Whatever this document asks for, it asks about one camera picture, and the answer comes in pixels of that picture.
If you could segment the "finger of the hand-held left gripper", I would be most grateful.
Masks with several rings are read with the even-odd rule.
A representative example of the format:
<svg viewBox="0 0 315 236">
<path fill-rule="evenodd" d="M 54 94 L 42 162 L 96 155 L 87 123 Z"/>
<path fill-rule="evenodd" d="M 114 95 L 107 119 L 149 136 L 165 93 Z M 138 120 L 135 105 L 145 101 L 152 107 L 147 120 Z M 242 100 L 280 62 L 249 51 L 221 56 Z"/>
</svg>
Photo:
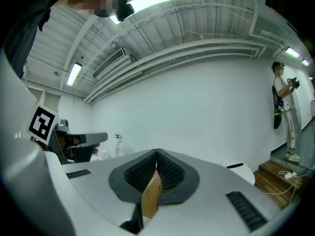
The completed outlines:
<svg viewBox="0 0 315 236">
<path fill-rule="evenodd" d="M 90 132 L 90 133 L 70 132 L 70 136 L 77 137 L 79 139 L 80 147 L 94 146 L 102 142 L 105 142 L 108 139 L 108 134 L 106 132 Z"/>
</svg>

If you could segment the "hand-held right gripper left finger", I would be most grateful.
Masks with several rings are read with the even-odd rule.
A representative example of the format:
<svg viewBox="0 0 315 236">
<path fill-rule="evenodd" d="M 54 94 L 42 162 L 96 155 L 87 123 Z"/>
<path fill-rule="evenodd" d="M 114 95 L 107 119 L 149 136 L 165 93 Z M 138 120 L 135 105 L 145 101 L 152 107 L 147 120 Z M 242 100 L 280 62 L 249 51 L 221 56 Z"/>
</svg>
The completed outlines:
<svg viewBox="0 0 315 236">
<path fill-rule="evenodd" d="M 52 185 L 70 219 L 76 236 L 156 236 L 154 220 L 143 225 L 141 196 L 136 182 L 148 184 L 141 171 L 152 177 L 156 150 L 127 156 L 62 165 L 52 152 L 45 153 Z"/>
</svg>

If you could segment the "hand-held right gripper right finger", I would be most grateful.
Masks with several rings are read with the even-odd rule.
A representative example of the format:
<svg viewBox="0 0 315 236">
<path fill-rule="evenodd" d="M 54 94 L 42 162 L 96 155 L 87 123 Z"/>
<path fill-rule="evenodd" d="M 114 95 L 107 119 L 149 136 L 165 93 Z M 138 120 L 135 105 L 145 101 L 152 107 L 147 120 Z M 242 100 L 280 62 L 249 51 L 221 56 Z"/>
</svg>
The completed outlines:
<svg viewBox="0 0 315 236">
<path fill-rule="evenodd" d="M 141 231 L 143 236 L 271 236 L 281 223 L 281 209 L 261 190 L 230 169 L 182 153 L 170 155 L 194 167 L 200 183 L 194 194 L 179 205 L 160 206 L 153 219 Z M 256 230 L 229 199 L 242 194 L 264 218 Z"/>
</svg>

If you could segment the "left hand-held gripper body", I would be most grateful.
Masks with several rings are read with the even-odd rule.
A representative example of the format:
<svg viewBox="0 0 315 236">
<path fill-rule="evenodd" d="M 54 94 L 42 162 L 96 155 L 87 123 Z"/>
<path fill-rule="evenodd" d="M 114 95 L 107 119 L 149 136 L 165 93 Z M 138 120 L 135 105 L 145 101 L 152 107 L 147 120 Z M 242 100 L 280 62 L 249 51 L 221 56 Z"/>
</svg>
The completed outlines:
<svg viewBox="0 0 315 236">
<path fill-rule="evenodd" d="M 36 103 L 31 109 L 26 132 L 31 141 L 37 141 L 45 151 L 57 155 L 61 164 L 86 162 L 86 135 L 70 132 L 66 119 L 47 107 Z"/>
</svg>

